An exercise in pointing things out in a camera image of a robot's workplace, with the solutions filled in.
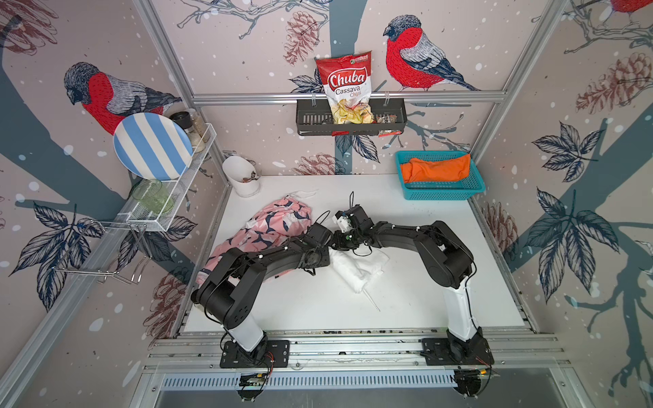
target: chip bag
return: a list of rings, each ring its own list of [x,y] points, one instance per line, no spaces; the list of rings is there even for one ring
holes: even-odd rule
[[[374,116],[368,104],[372,95],[372,52],[317,59],[315,62],[331,106],[333,122],[337,125],[373,123]]]

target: spice jar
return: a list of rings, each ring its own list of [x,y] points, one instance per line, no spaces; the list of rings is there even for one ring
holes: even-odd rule
[[[204,120],[202,119],[202,116],[197,112],[195,109],[187,109],[186,112],[191,114],[191,119],[193,120],[193,127],[195,128],[195,131],[200,134],[202,137],[202,140],[206,143],[211,139],[211,135],[206,132],[207,127],[206,123],[204,123]]]
[[[181,127],[184,132],[186,132],[195,153],[199,153],[200,151],[204,150],[204,142],[202,141],[200,134],[196,132],[195,128],[193,127],[193,119],[191,118],[190,113],[186,111],[177,112],[170,115],[170,119],[179,125],[179,127]]]

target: white and blue plate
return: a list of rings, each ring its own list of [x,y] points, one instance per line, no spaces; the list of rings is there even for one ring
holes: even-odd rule
[[[147,180],[174,180],[193,160],[191,141],[182,128],[152,113],[123,119],[114,133],[114,149],[129,171]]]

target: white cup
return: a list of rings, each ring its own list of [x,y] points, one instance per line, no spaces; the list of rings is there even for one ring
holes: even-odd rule
[[[227,175],[227,179],[236,190],[237,195],[251,197],[261,190],[259,180],[251,180],[249,183],[242,182],[244,178],[251,178],[252,172],[256,173],[256,169],[241,156],[227,157],[222,163],[222,170]]]

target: orange cloth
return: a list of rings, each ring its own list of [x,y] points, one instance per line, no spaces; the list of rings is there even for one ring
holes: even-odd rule
[[[470,155],[444,161],[423,161],[417,158],[401,165],[404,183],[416,181],[460,181],[470,174]]]

